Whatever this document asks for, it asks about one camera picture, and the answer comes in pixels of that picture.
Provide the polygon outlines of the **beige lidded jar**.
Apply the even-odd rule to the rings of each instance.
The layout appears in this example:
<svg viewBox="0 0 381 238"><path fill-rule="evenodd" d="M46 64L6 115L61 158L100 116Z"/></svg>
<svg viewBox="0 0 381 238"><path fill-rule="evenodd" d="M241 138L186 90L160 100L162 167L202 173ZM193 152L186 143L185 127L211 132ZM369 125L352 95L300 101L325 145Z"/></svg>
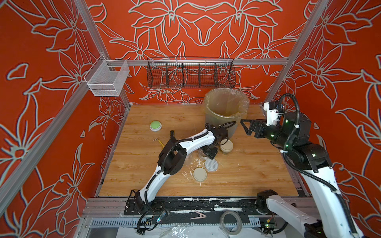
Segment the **beige lidded jar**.
<svg viewBox="0 0 381 238"><path fill-rule="evenodd" d="M209 157L204 153L204 151L202 149L198 150L198 157L201 160L207 160L207 159L209 159Z"/></svg>
<svg viewBox="0 0 381 238"><path fill-rule="evenodd" d="M229 139L224 139L221 141L220 145L219 145L219 148L221 150L222 153L224 154L229 154L233 151L233 148L234 148L234 144L231 140Z"/></svg>

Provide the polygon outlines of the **beige lid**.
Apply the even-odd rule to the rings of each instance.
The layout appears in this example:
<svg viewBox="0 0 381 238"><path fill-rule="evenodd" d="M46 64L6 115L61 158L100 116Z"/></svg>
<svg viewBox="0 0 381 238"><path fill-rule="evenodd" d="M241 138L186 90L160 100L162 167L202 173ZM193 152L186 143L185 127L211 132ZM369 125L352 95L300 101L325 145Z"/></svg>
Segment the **beige lid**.
<svg viewBox="0 0 381 238"><path fill-rule="evenodd" d="M193 177L198 182L203 182L207 178L207 171L204 168L196 168L193 172Z"/></svg>

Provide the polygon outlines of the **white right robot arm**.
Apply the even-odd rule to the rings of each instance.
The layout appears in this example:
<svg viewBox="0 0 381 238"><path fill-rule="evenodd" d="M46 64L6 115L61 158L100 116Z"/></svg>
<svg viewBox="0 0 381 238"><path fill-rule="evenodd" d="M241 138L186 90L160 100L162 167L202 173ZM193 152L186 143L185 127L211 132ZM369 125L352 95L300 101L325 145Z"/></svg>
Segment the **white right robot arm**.
<svg viewBox="0 0 381 238"><path fill-rule="evenodd" d="M277 101L264 103L266 119L241 120L247 135L266 138L279 149L285 163L307 183L320 218L308 216L269 189L257 195L257 210L280 216L305 238L362 238L337 185L327 150L310 141L311 120L301 112L297 98L286 93Z"/></svg>

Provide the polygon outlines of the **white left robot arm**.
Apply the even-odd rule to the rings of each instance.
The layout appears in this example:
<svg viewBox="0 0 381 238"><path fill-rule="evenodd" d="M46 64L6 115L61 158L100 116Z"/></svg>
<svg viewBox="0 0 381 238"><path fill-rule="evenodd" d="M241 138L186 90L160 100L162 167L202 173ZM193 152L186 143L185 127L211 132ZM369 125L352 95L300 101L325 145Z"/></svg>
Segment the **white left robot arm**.
<svg viewBox="0 0 381 238"><path fill-rule="evenodd" d="M228 129L236 124L235 121L224 123L215 127L205 124L205 129L198 134L185 139L177 140L174 131L170 131L170 139L160 152L156 169L147 184L135 192L134 202L139 212L161 212L164 206L154 207L158 191L169 179L183 167L186 157L201 149L209 159L213 160L218 153L218 146L229 137Z"/></svg>

